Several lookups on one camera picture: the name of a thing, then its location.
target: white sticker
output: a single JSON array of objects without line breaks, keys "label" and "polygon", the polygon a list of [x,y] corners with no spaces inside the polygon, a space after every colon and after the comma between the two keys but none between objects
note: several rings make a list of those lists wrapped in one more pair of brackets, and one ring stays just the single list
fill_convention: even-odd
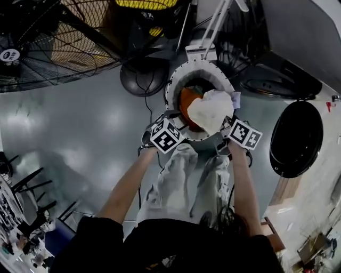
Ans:
[{"label": "white sticker", "polygon": [[20,53],[16,49],[6,49],[0,53],[0,60],[3,62],[14,62],[19,59]]}]

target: black stand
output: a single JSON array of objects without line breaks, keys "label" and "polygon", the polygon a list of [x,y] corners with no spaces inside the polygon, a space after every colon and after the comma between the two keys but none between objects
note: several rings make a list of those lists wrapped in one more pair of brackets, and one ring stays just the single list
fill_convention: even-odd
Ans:
[{"label": "black stand", "polygon": [[136,58],[122,65],[120,79],[123,87],[137,97],[149,97],[166,84],[169,62],[152,57]]}]

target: orange object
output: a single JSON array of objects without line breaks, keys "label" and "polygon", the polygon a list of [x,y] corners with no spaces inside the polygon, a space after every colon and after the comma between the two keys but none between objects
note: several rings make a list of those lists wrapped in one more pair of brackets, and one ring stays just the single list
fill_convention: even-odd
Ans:
[{"label": "orange object", "polygon": [[190,130],[194,132],[202,131],[202,129],[190,119],[187,113],[187,109],[189,105],[191,105],[193,100],[197,98],[202,99],[203,96],[204,95],[198,94],[190,88],[183,88],[180,93],[180,103],[179,103],[180,112],[182,113],[184,119],[186,120]]}]

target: gray pants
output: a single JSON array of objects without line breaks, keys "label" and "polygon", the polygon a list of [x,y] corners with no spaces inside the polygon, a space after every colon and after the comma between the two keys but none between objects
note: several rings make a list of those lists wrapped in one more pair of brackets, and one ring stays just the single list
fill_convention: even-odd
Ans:
[{"label": "gray pants", "polygon": [[158,182],[153,184],[137,214],[137,223],[147,219],[174,219],[198,223],[207,211],[214,218],[228,202],[230,174],[227,156],[209,159],[201,175],[196,199],[189,208],[187,181],[196,167],[198,154],[189,144],[180,144],[174,150]]}]

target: black lid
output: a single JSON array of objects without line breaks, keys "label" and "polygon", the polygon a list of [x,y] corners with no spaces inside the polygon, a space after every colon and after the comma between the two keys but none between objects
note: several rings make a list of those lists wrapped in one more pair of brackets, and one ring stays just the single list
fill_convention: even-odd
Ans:
[{"label": "black lid", "polygon": [[270,162],[282,177],[304,173],[317,158],[323,140],[323,123],[317,109],[306,101],[290,104],[272,133]]},{"label": "black lid", "polygon": [[322,90],[318,79],[273,52],[250,66],[240,84],[252,92],[296,100],[313,100]]}]

